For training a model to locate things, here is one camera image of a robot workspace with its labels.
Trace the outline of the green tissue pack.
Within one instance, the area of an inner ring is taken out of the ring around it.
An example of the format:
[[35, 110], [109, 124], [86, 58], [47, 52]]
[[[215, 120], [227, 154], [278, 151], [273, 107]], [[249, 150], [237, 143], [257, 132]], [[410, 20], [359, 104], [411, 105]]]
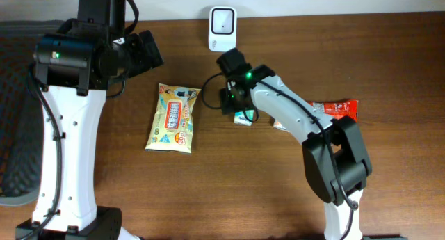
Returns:
[[234, 123], [237, 125], [251, 126], [254, 118], [254, 111], [239, 111], [234, 114]]

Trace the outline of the orange tissue pack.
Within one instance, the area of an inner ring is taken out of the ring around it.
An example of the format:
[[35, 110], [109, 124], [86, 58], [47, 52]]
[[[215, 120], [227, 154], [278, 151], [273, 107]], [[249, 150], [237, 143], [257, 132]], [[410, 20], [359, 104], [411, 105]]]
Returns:
[[280, 131], [288, 132], [288, 130], [278, 120], [274, 120], [273, 127], [278, 129], [278, 130], [280, 130]]

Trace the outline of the yellow wet wipes pack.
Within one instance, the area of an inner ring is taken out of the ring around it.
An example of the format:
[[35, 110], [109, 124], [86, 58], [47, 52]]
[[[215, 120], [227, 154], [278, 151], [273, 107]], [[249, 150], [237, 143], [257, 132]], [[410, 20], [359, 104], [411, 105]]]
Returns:
[[200, 92], [199, 88], [159, 84], [159, 98], [146, 151], [192, 152], [192, 112]]

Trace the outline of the red snack bag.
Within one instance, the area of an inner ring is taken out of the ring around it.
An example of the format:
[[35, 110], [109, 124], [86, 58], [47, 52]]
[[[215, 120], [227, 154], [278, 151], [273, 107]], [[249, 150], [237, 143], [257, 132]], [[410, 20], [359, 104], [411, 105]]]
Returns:
[[343, 102], [309, 102], [316, 111], [331, 115], [333, 118], [339, 120], [342, 117], [348, 116], [355, 122], [358, 121], [358, 104], [356, 99], [347, 99]]

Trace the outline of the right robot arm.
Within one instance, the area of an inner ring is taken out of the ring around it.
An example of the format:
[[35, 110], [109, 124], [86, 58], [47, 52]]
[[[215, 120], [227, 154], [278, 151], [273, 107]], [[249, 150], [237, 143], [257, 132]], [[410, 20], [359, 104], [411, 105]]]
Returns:
[[359, 204], [372, 165], [358, 124], [317, 111], [269, 67], [252, 67], [236, 48], [216, 62], [226, 78], [220, 91], [223, 113], [263, 111], [301, 144], [305, 178], [324, 204], [324, 237], [363, 239]]

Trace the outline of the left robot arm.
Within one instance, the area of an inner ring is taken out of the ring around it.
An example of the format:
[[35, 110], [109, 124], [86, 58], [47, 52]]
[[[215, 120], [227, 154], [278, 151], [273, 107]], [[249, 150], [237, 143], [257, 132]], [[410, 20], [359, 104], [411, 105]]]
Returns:
[[149, 31], [126, 25], [134, 0], [79, 0], [78, 14], [37, 44], [29, 66], [42, 105], [42, 172], [17, 239], [132, 239], [116, 207], [97, 205], [97, 130], [108, 88], [163, 64]]

